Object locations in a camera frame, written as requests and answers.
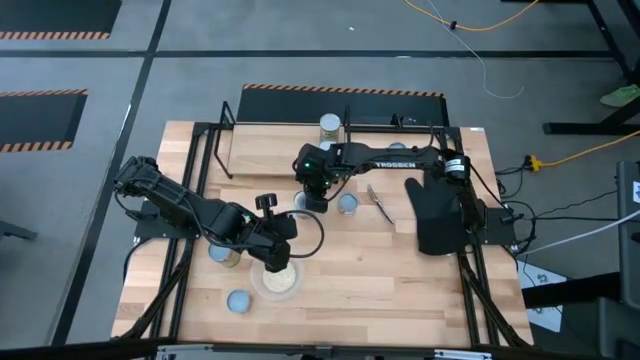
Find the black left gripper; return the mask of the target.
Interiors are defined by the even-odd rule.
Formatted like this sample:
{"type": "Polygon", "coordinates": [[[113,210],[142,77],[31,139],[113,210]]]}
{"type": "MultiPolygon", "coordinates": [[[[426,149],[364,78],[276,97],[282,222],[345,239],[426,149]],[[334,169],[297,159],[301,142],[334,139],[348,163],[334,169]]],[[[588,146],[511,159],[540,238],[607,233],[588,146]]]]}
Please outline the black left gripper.
{"type": "Polygon", "coordinates": [[[296,220],[284,212],[275,214],[272,211],[278,204],[275,193],[257,196],[255,204],[263,216],[250,216],[244,245],[250,256],[263,262],[266,271],[280,272],[289,263],[291,246],[288,241],[298,235],[296,220]]]}

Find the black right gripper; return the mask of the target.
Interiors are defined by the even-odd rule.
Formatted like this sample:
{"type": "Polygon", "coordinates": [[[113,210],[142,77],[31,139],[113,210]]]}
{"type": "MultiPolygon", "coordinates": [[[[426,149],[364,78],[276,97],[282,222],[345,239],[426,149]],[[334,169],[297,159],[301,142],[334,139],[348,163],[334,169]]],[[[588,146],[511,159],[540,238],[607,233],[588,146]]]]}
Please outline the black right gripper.
{"type": "Polygon", "coordinates": [[[295,180],[302,185],[305,208],[316,213],[326,213],[328,189],[345,176],[345,169],[337,163],[338,150],[323,150],[305,144],[293,163],[295,180]]]}

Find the short orange-print oranges can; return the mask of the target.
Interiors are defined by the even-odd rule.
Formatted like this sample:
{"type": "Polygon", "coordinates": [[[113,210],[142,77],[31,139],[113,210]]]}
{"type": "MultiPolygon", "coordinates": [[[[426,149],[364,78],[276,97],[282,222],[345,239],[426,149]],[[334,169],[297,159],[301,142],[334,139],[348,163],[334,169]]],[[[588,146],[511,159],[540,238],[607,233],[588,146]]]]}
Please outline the short orange-print oranges can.
{"type": "Polygon", "coordinates": [[[344,193],[340,196],[338,201],[338,210],[345,216],[352,216],[355,214],[359,206],[359,200],[356,195],[352,193],[344,193]]]}

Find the translucent white bowl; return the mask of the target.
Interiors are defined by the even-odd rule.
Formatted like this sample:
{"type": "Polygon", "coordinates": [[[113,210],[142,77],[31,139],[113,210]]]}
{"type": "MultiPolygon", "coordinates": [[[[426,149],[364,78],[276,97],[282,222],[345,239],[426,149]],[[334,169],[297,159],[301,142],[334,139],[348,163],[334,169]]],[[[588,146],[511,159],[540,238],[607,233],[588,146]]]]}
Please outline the translucent white bowl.
{"type": "Polygon", "coordinates": [[[259,260],[254,260],[250,269],[250,281],[255,291],[261,297],[274,302],[286,301],[287,299],[295,295],[302,286],[302,282],[304,278],[304,267],[302,262],[298,259],[290,259],[288,264],[289,263],[291,263],[296,269],[296,272],[297,272],[296,282],[294,286],[290,288],[288,291],[283,293],[274,293],[269,291],[265,287],[262,281],[262,275],[265,271],[267,271],[265,268],[265,265],[259,260]]]}

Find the black oven mitt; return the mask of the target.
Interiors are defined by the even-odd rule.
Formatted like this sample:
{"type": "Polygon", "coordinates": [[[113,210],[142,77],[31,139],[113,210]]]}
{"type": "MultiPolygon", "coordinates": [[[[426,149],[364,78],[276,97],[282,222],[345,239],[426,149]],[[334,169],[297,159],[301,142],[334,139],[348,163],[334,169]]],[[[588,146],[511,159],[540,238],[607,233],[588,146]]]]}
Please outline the black oven mitt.
{"type": "Polygon", "coordinates": [[[418,251],[430,256],[464,252],[469,234],[461,203],[446,181],[425,173],[423,183],[407,178],[404,186],[416,217],[418,251]]]}

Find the heap of pale grains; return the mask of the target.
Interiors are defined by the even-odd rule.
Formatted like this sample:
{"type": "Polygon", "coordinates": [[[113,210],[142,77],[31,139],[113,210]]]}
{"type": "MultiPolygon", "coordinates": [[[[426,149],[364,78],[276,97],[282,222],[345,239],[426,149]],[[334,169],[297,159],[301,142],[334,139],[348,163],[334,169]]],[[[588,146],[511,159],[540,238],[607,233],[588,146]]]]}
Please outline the heap of pale grains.
{"type": "Polygon", "coordinates": [[[295,267],[289,263],[287,267],[277,273],[265,271],[262,281],[265,287],[274,293],[283,293],[292,288],[296,282],[297,272],[295,267]]]}

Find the black mat with striped edge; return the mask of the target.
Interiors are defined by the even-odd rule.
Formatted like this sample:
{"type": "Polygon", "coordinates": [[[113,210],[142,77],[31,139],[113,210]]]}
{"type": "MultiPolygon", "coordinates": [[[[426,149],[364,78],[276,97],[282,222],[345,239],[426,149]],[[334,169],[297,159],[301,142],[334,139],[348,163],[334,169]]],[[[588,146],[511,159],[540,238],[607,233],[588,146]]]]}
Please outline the black mat with striped edge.
{"type": "Polygon", "coordinates": [[[69,150],[87,89],[0,92],[0,153],[69,150]]]}
{"type": "Polygon", "coordinates": [[[354,123],[388,124],[398,115],[407,124],[449,124],[446,99],[439,92],[258,83],[243,86],[237,120],[316,123],[324,114],[342,117],[346,110],[354,123]]]}
{"type": "Polygon", "coordinates": [[[122,0],[0,0],[0,40],[105,40],[122,0]]]}

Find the silver metal kitchen utensil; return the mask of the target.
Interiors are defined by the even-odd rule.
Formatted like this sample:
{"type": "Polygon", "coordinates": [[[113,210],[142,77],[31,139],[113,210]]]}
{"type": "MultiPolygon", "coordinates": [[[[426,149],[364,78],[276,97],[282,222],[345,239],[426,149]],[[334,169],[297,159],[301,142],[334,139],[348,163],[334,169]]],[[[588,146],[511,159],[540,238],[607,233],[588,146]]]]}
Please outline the silver metal kitchen utensil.
{"type": "Polygon", "coordinates": [[[378,207],[378,209],[380,210],[380,212],[382,213],[382,215],[385,217],[385,219],[392,225],[395,224],[394,219],[391,217],[391,215],[389,214],[389,212],[386,210],[386,208],[384,207],[383,203],[381,202],[380,198],[378,197],[377,193],[375,192],[374,188],[368,184],[367,185],[367,194],[369,196],[369,198],[375,203],[375,205],[378,207]]]}

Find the short can with pale label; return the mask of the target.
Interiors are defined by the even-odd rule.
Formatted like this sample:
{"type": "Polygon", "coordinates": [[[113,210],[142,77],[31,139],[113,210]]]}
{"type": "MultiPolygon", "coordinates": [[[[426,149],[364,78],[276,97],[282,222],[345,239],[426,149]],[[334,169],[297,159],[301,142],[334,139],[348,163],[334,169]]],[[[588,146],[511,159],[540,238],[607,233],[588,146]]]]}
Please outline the short can with pale label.
{"type": "Polygon", "coordinates": [[[233,313],[247,313],[251,307],[251,295],[246,290],[233,290],[227,296],[226,305],[233,313]]]}

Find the white sheet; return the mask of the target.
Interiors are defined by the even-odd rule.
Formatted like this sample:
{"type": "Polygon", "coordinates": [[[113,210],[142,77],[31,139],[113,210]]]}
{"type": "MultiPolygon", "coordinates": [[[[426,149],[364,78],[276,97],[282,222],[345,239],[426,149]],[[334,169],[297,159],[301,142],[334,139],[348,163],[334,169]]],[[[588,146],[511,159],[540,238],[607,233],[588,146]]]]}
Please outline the white sheet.
{"type": "MultiPolygon", "coordinates": [[[[537,286],[563,283],[566,277],[549,270],[529,265],[525,261],[517,261],[518,277],[522,289],[537,286]]],[[[563,306],[558,305],[546,308],[532,308],[527,310],[530,323],[546,330],[559,333],[562,325],[563,306]]]]}

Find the dark grey stand leg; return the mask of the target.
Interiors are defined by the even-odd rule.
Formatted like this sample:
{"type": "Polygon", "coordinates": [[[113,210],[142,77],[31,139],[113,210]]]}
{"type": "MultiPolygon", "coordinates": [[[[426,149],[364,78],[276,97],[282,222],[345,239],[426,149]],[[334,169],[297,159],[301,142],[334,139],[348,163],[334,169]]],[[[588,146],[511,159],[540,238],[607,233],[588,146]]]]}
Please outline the dark grey stand leg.
{"type": "Polygon", "coordinates": [[[17,237],[24,240],[34,240],[37,237],[37,233],[0,220],[0,238],[2,237],[17,237]]]}

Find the black stand foot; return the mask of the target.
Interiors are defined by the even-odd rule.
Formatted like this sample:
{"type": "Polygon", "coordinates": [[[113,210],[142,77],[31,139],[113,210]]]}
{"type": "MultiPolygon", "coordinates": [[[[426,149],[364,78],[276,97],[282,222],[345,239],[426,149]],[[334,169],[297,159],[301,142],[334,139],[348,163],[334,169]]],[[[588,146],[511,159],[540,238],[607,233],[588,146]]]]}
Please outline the black stand foot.
{"type": "Polygon", "coordinates": [[[598,298],[620,300],[620,273],[596,275],[529,287],[522,290],[525,307],[546,308],[571,303],[590,302],[598,298]]]}

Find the grey cabinet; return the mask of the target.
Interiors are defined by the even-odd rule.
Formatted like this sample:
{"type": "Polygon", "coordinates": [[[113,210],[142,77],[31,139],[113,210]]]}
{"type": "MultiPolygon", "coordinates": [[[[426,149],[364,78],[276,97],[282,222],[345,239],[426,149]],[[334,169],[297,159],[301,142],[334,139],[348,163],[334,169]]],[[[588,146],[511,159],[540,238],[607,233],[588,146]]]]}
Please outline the grey cabinet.
{"type": "Polygon", "coordinates": [[[621,300],[640,310],[640,162],[616,165],[621,300]]]}

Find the wooden shelf with black frame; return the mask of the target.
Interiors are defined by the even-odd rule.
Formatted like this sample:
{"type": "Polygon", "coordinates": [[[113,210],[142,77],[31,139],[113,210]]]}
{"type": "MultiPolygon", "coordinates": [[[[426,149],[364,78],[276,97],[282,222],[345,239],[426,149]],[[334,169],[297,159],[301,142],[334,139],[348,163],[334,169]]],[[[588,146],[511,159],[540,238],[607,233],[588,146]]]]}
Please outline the wooden shelf with black frame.
{"type": "Polygon", "coordinates": [[[293,177],[293,164],[305,144],[318,146],[320,122],[243,122],[236,120],[224,101],[213,157],[225,176],[293,177]]]}

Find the silver metal bracket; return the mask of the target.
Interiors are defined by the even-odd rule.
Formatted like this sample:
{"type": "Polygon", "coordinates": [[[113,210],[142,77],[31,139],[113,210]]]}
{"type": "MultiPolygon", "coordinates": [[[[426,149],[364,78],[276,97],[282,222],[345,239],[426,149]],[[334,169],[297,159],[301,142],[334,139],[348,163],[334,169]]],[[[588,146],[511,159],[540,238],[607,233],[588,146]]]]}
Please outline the silver metal bracket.
{"type": "Polygon", "coordinates": [[[493,360],[491,353],[435,349],[434,360],[493,360]]]}
{"type": "Polygon", "coordinates": [[[153,360],[181,360],[185,356],[205,354],[211,351],[212,346],[207,344],[163,345],[157,348],[153,360]]]}

